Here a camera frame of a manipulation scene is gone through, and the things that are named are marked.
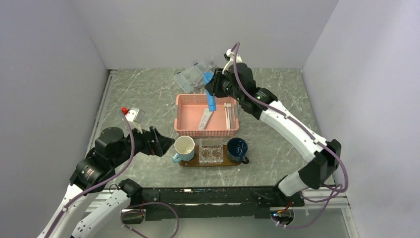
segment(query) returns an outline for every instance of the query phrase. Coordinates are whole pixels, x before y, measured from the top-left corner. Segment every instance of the table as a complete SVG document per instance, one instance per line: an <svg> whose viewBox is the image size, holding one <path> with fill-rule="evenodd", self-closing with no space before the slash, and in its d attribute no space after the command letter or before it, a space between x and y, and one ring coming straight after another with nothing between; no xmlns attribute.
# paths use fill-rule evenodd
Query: table
<svg viewBox="0 0 420 238"><path fill-rule="evenodd" d="M126 132L118 110L124 106L146 112L142 128L155 126L165 136L177 138L175 99L183 91L172 79L181 68L120 69L105 105L101 129L117 126ZM286 108L311 130L319 133L299 69L253 68L257 86L275 94ZM195 93L205 93L204 89ZM235 137L248 143L250 163L233 167L185 168L171 161L173 147L163 157L135 156L130 167L115 182L131 178L143 187L257 186L274 185L306 162L279 133L253 116L239 110Z"/></svg>

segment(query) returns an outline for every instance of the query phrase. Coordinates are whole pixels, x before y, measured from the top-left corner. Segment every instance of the pink basket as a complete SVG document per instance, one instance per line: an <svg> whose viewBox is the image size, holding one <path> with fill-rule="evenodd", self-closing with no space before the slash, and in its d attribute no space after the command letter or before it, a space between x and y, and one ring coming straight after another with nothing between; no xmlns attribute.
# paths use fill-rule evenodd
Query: pink basket
<svg viewBox="0 0 420 238"><path fill-rule="evenodd" d="M232 129L226 129L224 103L232 104ZM216 98L217 110L213 112L206 129L198 130L198 125L207 105L206 94L180 94L176 97L178 116L175 119L175 130L180 136L233 136L239 129L236 116L236 101L233 98Z"/></svg>

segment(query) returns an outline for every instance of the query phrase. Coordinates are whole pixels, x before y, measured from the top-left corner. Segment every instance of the mug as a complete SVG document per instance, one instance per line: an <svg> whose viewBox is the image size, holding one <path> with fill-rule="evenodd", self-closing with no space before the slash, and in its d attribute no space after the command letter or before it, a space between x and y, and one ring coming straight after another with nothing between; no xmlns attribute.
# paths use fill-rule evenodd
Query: mug
<svg viewBox="0 0 420 238"><path fill-rule="evenodd" d="M246 157L247 151L248 144L241 138L232 138L227 142L227 158L233 163L249 163L249 159Z"/></svg>
<svg viewBox="0 0 420 238"><path fill-rule="evenodd" d="M176 139L174 144L176 154L172 157L172 162L190 161L194 157L195 145L194 140L186 135Z"/></svg>

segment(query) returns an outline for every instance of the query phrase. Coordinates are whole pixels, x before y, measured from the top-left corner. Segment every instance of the red object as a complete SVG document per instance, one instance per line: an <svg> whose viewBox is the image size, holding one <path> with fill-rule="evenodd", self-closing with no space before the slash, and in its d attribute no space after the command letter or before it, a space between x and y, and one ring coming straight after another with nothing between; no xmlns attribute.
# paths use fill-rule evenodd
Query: red object
<svg viewBox="0 0 420 238"><path fill-rule="evenodd" d="M124 115L128 113L128 109L125 107L121 107L121 111Z"/></svg>

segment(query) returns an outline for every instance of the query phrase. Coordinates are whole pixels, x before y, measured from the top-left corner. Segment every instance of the wooden tray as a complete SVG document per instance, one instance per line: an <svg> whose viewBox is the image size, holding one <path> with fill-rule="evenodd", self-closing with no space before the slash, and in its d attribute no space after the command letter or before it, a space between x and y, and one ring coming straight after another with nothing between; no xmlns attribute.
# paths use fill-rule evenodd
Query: wooden tray
<svg viewBox="0 0 420 238"><path fill-rule="evenodd" d="M241 162L232 163L227 158L227 145L223 145L223 163L221 164L200 164L200 146L196 145L194 150L194 157L190 161L183 161L179 162L179 165L184 167L214 167L214 166L237 166L240 165Z"/></svg>

